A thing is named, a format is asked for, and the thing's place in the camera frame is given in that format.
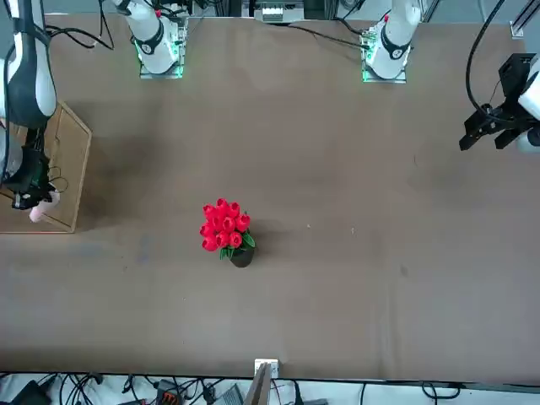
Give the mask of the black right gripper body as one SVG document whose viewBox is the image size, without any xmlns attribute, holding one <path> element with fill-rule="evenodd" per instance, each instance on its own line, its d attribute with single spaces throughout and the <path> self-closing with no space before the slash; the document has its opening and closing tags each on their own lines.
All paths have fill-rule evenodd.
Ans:
<svg viewBox="0 0 540 405">
<path fill-rule="evenodd" d="M 21 198 L 50 198 L 48 165 L 43 149 L 23 146 L 20 167 L 3 184 Z"/>
</svg>

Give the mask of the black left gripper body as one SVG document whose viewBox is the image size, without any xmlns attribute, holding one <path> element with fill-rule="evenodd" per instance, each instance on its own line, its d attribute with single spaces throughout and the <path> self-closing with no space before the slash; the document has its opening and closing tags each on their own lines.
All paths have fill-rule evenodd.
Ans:
<svg viewBox="0 0 540 405">
<path fill-rule="evenodd" d="M 524 111 L 539 110 L 539 54 L 514 53 L 499 68 L 507 110 L 520 106 Z"/>
</svg>

